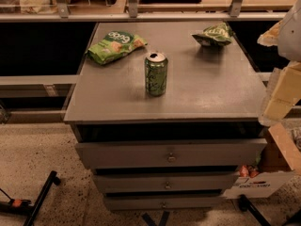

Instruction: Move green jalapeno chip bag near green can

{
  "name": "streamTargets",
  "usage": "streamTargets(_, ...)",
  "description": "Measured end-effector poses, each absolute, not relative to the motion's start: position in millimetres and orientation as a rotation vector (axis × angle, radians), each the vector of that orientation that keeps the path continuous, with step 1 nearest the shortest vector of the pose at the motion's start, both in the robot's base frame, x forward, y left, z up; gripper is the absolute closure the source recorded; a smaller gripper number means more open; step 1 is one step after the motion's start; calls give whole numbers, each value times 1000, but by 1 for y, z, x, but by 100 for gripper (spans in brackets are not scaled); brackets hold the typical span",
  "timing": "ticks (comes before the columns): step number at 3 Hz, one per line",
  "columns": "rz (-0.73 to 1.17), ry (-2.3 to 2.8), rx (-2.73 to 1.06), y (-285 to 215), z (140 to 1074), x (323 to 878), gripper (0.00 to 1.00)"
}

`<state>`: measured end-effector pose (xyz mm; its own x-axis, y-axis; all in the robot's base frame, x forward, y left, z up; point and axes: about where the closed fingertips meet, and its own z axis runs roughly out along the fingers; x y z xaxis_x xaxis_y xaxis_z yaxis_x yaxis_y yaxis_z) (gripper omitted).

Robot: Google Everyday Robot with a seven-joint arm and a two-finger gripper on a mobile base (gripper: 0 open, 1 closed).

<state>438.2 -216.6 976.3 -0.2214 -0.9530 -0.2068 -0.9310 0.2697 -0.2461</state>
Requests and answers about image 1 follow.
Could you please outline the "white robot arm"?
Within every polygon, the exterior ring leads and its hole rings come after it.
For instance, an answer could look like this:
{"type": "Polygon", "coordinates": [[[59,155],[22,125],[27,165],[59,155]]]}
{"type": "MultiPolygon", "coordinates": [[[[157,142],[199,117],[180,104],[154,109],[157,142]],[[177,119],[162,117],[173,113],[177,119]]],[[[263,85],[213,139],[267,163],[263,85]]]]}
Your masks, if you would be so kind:
{"type": "Polygon", "coordinates": [[[262,103],[259,121],[270,126],[282,120],[301,100],[301,0],[297,0],[285,17],[261,34],[257,43],[266,47],[276,46],[281,57],[290,63],[272,74],[270,91],[262,103]]]}

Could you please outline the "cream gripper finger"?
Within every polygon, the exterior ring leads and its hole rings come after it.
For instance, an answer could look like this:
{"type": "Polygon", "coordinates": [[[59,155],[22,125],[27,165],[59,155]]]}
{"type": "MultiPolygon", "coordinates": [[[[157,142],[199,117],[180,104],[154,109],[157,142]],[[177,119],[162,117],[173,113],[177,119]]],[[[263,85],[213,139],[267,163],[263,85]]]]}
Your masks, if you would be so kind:
{"type": "Polygon", "coordinates": [[[257,40],[257,44],[266,47],[277,46],[279,29],[281,24],[282,21],[279,21],[276,24],[274,24],[269,30],[261,34],[257,40]]]}
{"type": "Polygon", "coordinates": [[[279,121],[301,100],[301,62],[290,62],[280,71],[275,88],[263,111],[269,120],[279,121]]]}

